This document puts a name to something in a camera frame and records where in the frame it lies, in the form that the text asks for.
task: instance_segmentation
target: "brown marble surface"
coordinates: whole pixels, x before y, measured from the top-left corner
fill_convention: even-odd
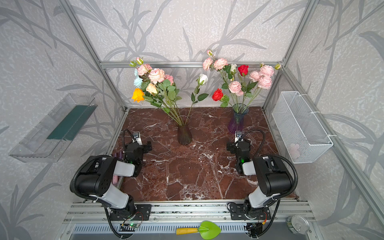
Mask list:
[[[140,132],[143,143],[151,141],[153,150],[144,155],[139,176],[126,177],[121,190],[135,201],[245,198],[258,182],[256,175],[240,176],[234,168],[235,155],[226,151],[226,143],[234,141],[234,134],[227,130],[232,115],[231,108],[193,108],[189,124],[193,140],[183,146],[177,142],[173,120],[161,109],[130,109],[123,129]],[[253,128],[266,132],[261,154],[277,153],[260,107],[250,108],[244,126],[243,132]],[[253,154],[262,135],[253,132],[247,139]],[[114,153],[121,151],[119,137]]]

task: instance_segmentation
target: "yellow rose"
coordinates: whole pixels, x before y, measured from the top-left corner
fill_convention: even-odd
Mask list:
[[[151,94],[157,94],[156,86],[152,83],[148,84],[148,87],[146,88],[146,90]]]
[[[136,88],[135,91],[133,92],[132,99],[133,101],[137,101],[138,103],[140,101],[144,101],[144,92],[140,88]]]

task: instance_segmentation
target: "white mesh basket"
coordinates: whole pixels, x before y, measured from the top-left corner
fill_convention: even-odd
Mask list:
[[[315,113],[297,91],[281,92],[272,116],[293,163],[314,162],[333,146]]]

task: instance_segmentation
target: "red rose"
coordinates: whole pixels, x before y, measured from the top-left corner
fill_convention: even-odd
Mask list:
[[[249,68],[249,66],[241,65],[237,69],[239,70],[240,75],[242,75],[244,77],[245,75],[248,74],[248,68]]]
[[[220,88],[218,88],[214,94],[212,95],[212,99],[214,101],[219,101],[222,97],[224,96],[223,92],[221,91]]]

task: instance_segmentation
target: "black mounting plate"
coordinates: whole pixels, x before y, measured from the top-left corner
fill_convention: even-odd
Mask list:
[[[244,214],[244,204],[231,203],[228,204],[229,211],[231,213],[231,220],[249,220]],[[255,210],[259,212],[255,220],[265,220],[265,214],[267,220],[271,220],[271,212],[269,207],[262,207]]]
[[[137,213],[134,218],[130,219],[130,221],[148,221],[149,215],[151,214],[151,204],[136,204],[135,206],[137,208],[136,211],[142,213],[142,216],[141,214]],[[111,221],[124,221],[124,216],[120,216],[114,211],[111,212],[109,217]]]

